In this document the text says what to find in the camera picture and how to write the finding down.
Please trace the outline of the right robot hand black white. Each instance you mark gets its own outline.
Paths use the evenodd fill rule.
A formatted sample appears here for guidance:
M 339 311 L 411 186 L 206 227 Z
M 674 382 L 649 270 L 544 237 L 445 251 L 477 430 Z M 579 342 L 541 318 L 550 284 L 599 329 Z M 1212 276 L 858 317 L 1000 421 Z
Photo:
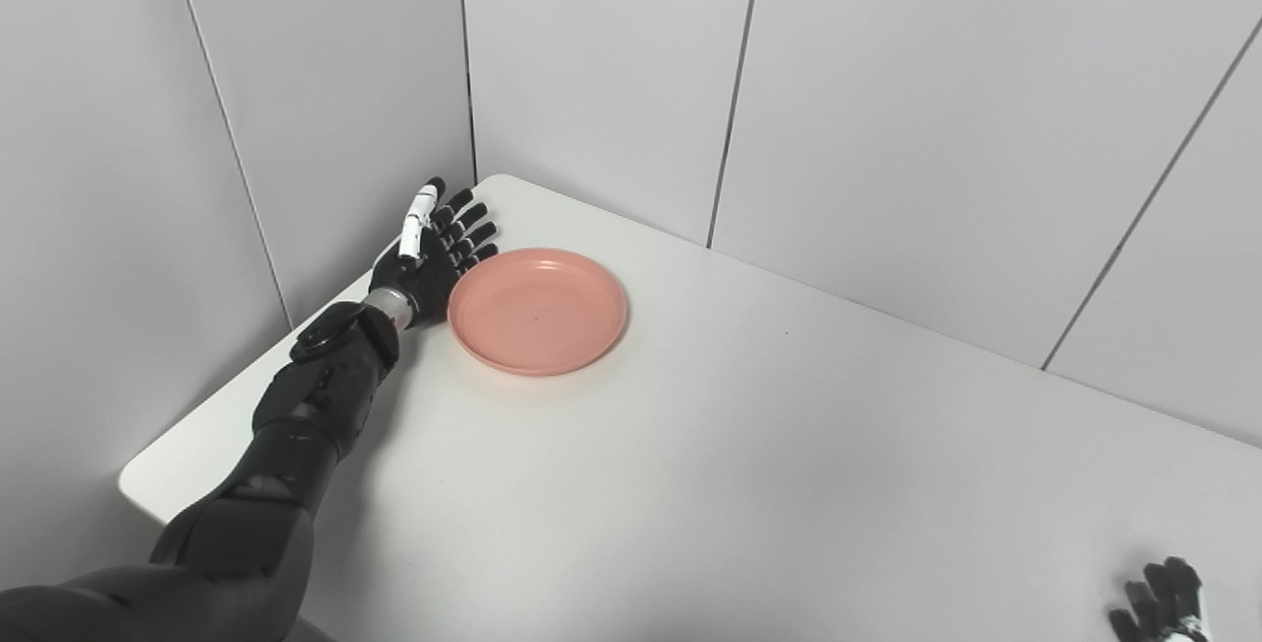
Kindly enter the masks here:
M 1203 583 L 1185 557 L 1148 564 L 1142 579 L 1123 584 L 1126 605 L 1107 612 L 1118 641 L 1212 641 Z

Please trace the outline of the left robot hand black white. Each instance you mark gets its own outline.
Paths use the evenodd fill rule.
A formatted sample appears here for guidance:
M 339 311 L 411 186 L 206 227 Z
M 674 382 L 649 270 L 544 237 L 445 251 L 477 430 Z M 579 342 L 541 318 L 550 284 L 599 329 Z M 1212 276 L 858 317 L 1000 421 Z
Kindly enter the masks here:
M 398 332 L 445 322 L 451 295 L 464 274 L 498 252 L 498 227 L 468 188 L 445 196 L 430 178 L 413 196 L 398 238 L 376 259 L 363 300 Z

